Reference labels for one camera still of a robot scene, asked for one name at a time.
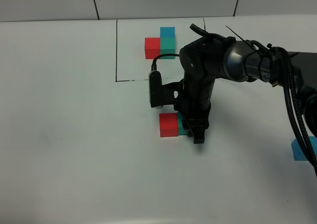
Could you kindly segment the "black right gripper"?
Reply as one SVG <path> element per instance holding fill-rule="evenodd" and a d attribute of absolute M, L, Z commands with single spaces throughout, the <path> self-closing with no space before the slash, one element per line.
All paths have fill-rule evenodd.
<path fill-rule="evenodd" d="M 178 82 L 162 85 L 162 105 L 174 105 L 183 115 L 184 134 L 193 138 L 194 144 L 203 144 L 205 130 L 209 127 L 211 95 L 214 76 L 204 75 L 194 78 L 189 72 Z"/>

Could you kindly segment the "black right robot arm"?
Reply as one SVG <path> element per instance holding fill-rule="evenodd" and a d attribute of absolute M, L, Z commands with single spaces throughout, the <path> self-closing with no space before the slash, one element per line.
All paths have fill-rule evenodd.
<path fill-rule="evenodd" d="M 200 38 L 184 46 L 177 56 L 184 70 L 178 82 L 162 83 L 157 63 L 149 74 L 152 107 L 173 105 L 183 115 L 185 128 L 201 144 L 209 126 L 211 94 L 216 79 L 234 82 L 266 82 L 281 86 L 286 110 L 295 133 L 302 141 L 307 132 L 317 132 L 317 55 L 288 52 L 263 46 L 254 40 L 224 37 L 191 25 Z"/>

